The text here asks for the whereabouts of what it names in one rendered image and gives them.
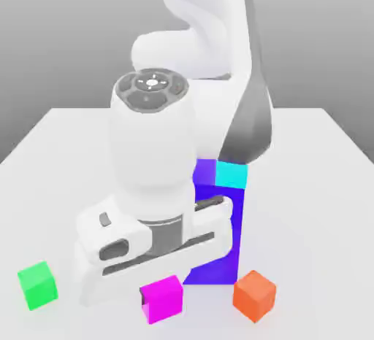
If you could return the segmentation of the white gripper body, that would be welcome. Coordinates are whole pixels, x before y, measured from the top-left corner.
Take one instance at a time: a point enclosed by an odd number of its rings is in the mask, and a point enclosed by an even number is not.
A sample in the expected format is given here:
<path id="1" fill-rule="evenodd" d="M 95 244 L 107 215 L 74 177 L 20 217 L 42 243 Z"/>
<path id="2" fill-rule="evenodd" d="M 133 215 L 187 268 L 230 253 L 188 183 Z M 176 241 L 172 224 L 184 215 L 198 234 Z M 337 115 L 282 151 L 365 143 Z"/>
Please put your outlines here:
<path id="1" fill-rule="evenodd" d="M 85 306 L 133 295 L 171 275 L 225 257 L 232 248 L 232 200 L 131 201 L 108 196 L 77 216 L 75 281 Z"/>

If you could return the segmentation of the small magenta cube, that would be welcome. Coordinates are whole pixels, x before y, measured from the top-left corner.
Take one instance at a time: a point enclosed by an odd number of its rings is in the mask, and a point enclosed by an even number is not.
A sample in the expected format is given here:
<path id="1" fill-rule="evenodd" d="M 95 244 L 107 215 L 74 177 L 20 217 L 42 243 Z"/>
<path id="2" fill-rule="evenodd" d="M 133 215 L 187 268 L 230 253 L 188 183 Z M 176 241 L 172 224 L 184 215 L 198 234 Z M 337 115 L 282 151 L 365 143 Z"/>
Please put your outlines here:
<path id="1" fill-rule="evenodd" d="M 141 287 L 140 294 L 148 324 L 175 316 L 183 310 L 183 286 L 175 275 Z"/>

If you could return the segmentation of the small orange cube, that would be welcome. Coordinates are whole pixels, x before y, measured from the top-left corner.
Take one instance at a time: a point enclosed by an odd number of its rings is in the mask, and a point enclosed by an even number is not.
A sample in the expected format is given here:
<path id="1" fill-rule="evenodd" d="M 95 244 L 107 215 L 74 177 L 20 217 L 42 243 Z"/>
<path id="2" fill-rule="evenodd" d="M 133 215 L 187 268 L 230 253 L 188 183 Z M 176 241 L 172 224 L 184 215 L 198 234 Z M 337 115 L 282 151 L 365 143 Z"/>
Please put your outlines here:
<path id="1" fill-rule="evenodd" d="M 258 322 L 274 307 L 276 292 L 273 282 L 252 270 L 235 282 L 232 303 L 252 322 Z"/>

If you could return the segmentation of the small cyan cube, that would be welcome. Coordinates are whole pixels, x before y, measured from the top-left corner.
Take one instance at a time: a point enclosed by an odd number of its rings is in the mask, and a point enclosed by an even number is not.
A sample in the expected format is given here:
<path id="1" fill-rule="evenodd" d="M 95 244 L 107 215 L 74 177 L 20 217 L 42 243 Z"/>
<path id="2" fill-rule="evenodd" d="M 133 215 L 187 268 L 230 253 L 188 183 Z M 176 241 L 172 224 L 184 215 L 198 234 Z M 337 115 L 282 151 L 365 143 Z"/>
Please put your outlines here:
<path id="1" fill-rule="evenodd" d="M 216 161 L 215 185 L 225 188 L 245 189 L 248 181 L 248 166 Z"/>

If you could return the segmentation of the small green cube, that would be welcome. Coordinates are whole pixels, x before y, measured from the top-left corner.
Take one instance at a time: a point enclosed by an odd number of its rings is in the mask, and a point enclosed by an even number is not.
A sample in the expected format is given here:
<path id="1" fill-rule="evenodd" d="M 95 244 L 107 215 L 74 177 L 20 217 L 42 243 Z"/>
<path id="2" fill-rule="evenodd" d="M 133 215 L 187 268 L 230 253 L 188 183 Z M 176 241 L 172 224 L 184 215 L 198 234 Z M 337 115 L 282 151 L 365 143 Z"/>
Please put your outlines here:
<path id="1" fill-rule="evenodd" d="M 56 280 L 46 261 L 20 270 L 18 280 L 30 311 L 58 299 Z"/>

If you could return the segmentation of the large purple box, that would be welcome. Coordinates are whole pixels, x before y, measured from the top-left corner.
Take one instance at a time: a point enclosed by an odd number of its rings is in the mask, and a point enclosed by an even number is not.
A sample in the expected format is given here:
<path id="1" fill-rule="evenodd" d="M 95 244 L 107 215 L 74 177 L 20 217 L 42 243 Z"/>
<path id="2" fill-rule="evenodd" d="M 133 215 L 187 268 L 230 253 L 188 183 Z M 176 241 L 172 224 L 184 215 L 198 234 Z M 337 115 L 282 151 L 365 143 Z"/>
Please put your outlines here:
<path id="1" fill-rule="evenodd" d="M 237 281 L 245 189 L 216 186 L 216 161 L 199 159 L 196 162 L 193 174 L 195 199 L 200 201 L 222 195 L 232 200 L 232 249 L 224 258 L 193 268 L 184 281 L 186 285 L 233 285 Z"/>

